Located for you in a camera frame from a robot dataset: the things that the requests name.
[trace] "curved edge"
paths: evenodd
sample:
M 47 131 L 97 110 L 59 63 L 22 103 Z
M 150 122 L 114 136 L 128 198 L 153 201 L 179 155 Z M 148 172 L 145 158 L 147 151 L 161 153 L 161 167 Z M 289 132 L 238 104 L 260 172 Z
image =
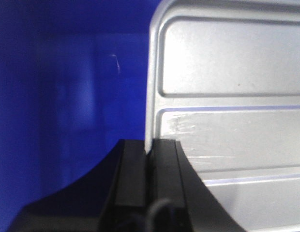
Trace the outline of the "curved edge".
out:
M 161 20 L 167 10 L 178 0 L 162 0 L 151 19 L 149 27 L 149 58 L 148 58 L 148 81 L 146 101 L 146 126 L 145 126 L 145 151 L 149 153 L 152 147 L 153 122 L 154 122 L 154 96 L 157 81 L 157 49 L 158 33 Z

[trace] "silver metal panel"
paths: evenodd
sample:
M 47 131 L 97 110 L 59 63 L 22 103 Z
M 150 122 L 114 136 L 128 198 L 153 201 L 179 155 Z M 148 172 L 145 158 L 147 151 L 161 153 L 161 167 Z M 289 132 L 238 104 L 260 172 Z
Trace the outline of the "silver metal panel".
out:
M 300 1 L 163 1 L 146 151 L 153 138 L 181 141 L 245 229 L 300 231 Z

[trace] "metal plate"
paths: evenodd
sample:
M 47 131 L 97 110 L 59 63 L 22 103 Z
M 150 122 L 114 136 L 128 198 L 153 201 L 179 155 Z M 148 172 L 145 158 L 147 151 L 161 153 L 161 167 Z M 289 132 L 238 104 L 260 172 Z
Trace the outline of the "metal plate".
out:
M 181 141 L 248 231 L 300 231 L 300 1 L 163 1 L 150 27 L 146 150 Z

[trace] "blue background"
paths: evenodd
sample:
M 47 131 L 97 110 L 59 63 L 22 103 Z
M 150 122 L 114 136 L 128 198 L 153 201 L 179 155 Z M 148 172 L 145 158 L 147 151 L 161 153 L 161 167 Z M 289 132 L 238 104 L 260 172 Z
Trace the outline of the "blue background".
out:
M 158 2 L 0 0 L 0 232 L 118 139 L 144 139 Z

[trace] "scratch mark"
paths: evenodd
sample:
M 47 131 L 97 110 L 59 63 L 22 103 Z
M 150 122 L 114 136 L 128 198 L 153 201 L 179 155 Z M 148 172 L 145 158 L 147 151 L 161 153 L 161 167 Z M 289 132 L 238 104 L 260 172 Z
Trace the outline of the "scratch mark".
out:
M 114 57 L 116 59 L 117 62 L 117 68 L 118 68 L 118 75 L 121 73 L 121 69 L 120 69 L 120 65 L 119 65 L 119 60 L 118 60 L 118 56 L 116 54 L 110 54 L 110 57 Z

